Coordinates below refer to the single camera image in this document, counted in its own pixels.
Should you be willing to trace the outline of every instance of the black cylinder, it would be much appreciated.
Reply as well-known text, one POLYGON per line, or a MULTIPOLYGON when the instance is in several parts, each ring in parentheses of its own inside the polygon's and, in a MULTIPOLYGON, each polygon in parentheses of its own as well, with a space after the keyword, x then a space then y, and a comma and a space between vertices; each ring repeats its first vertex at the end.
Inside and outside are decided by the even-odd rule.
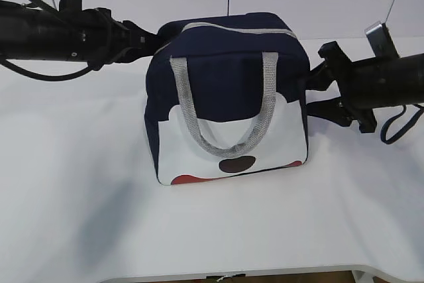
POLYGON ((45 11, 0 7, 0 54, 17 60, 92 60, 107 32, 93 15, 81 15, 91 23, 72 29, 45 11))
POLYGON ((371 65, 356 62, 345 93, 357 109, 424 103, 424 54, 371 65))

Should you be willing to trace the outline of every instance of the blue strap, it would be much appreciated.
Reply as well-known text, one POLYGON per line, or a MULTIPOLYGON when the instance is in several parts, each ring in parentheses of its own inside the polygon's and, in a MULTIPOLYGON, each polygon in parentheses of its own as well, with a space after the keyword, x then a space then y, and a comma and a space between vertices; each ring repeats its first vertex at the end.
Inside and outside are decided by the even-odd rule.
POLYGON ((409 122, 402 127, 395 135, 387 139, 387 132, 389 130, 390 125, 403 116, 406 112, 406 105, 403 105, 403 110, 400 114, 393 116, 389 119, 382 127, 382 131, 380 134, 380 138, 384 144, 390 145, 394 142, 398 141, 406 132, 408 132, 419 120, 419 118, 424 114, 424 106, 414 104, 413 106, 417 107, 419 110, 414 114, 414 116, 409 120, 409 122))

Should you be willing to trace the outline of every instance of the insulated bag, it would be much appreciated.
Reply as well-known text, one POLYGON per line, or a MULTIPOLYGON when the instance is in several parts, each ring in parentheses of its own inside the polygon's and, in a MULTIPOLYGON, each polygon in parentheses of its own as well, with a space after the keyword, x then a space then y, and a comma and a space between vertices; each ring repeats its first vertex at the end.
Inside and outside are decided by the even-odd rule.
POLYGON ((276 15, 164 25, 144 115, 161 184, 299 166, 307 158, 309 60, 276 15))

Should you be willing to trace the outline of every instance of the zipper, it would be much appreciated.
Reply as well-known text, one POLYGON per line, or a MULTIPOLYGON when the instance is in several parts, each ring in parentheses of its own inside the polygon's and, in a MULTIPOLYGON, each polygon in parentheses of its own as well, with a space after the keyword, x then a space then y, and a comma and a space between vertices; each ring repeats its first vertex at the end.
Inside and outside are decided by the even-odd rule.
MULTIPOLYGON (((223 27, 220 25, 216 25, 215 23, 204 23, 204 22, 198 22, 198 23, 189 23, 186 25, 183 30, 181 30, 180 34, 184 31, 187 31, 192 28, 198 28, 198 27, 214 27, 218 29, 223 29, 227 31, 233 31, 238 33, 245 33, 245 34, 287 34, 295 39, 297 39, 297 36, 294 34, 293 31, 289 29, 278 29, 278 28, 259 28, 259 29, 243 29, 243 28, 229 28, 229 27, 223 27)), ((165 49, 168 45, 171 44, 172 41, 169 41, 167 44, 159 48, 155 54, 159 53, 163 49, 165 49)))

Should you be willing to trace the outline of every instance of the gray handle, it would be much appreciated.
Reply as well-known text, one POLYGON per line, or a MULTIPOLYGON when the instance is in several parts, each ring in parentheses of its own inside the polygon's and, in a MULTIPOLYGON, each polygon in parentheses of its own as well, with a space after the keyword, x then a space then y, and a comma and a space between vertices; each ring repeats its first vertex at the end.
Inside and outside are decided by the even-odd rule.
POLYGON ((178 99, 188 131, 196 143, 209 154, 223 158, 237 158, 250 152, 258 146, 270 126, 276 104, 277 52, 263 52, 264 65, 264 96, 258 114, 257 122, 244 142, 230 148, 218 148, 209 143, 201 134, 199 122, 193 103, 190 81, 188 76, 187 58, 173 58, 170 63, 174 71, 178 99))

